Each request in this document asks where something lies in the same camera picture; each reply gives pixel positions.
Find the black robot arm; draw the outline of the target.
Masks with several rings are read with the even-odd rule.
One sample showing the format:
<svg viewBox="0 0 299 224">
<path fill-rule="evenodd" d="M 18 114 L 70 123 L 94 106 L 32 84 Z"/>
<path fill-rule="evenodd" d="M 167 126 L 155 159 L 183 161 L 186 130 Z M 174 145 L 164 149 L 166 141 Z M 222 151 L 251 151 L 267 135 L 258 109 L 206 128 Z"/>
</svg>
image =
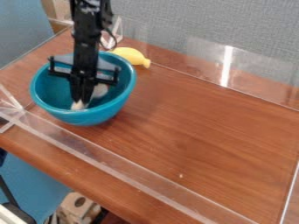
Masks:
<svg viewBox="0 0 299 224">
<path fill-rule="evenodd" d="M 107 31 L 116 40 L 108 27 L 112 25 L 114 12 L 110 0 L 70 0 L 71 19 L 74 21 L 74 54 L 51 56 L 50 75 L 70 82 L 71 109 L 82 110 L 94 98 L 108 92 L 118 84 L 120 66 L 99 57 L 102 32 Z"/>
</svg>

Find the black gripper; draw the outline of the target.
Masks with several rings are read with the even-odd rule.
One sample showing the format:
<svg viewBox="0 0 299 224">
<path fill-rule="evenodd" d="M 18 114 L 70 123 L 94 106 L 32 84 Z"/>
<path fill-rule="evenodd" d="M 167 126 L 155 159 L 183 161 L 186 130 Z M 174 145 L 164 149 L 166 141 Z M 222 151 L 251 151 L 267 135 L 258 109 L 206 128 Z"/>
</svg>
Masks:
<svg viewBox="0 0 299 224">
<path fill-rule="evenodd" d="M 71 97 L 75 102 L 82 98 L 84 104 L 90 103 L 96 84 L 102 83 L 112 86 L 118 84 L 122 67 L 102 57 L 98 57 L 98 63 L 79 66 L 74 65 L 74 56 L 71 54 L 51 56 L 48 61 L 50 75 L 70 79 Z M 76 73 L 79 77 L 71 77 L 72 73 Z M 86 79 L 82 88 L 80 78 L 88 77 L 95 80 Z"/>
</svg>

